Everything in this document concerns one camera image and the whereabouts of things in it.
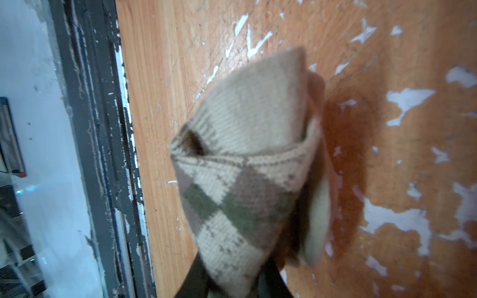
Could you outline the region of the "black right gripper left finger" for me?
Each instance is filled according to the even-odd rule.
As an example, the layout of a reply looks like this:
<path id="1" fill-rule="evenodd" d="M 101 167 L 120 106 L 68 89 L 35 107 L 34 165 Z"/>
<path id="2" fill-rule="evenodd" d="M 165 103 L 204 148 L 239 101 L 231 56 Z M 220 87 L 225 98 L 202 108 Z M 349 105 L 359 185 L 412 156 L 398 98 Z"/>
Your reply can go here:
<path id="1" fill-rule="evenodd" d="M 198 253 L 174 298 L 212 298 L 213 285 Z"/>

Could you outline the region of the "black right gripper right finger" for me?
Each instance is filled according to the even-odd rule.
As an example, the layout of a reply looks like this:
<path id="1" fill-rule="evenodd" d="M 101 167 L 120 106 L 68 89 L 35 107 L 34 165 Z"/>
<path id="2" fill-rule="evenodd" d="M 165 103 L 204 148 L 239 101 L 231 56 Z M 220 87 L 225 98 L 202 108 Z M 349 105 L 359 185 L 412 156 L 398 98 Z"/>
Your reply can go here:
<path id="1" fill-rule="evenodd" d="M 272 257 L 260 270 L 257 288 L 259 298 L 293 298 Z"/>

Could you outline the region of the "olive argyle patterned sock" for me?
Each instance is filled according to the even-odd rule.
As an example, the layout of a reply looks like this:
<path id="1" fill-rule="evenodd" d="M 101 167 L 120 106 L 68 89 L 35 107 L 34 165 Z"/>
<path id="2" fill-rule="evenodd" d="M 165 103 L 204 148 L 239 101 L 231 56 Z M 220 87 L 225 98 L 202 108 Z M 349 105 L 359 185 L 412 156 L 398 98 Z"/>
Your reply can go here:
<path id="1" fill-rule="evenodd" d="M 232 72 L 170 144 L 181 204 L 213 298 L 259 298 L 272 257 L 320 262 L 333 169 L 322 131 L 324 82 L 302 47 Z"/>

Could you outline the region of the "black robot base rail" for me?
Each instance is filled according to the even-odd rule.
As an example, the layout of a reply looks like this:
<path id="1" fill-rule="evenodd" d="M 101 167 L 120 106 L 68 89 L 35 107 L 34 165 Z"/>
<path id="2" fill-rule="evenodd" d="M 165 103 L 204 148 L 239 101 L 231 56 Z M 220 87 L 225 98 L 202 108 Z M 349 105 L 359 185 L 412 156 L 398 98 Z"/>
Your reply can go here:
<path id="1" fill-rule="evenodd" d="M 154 269 L 114 1 L 50 1 L 106 298 L 153 298 Z"/>

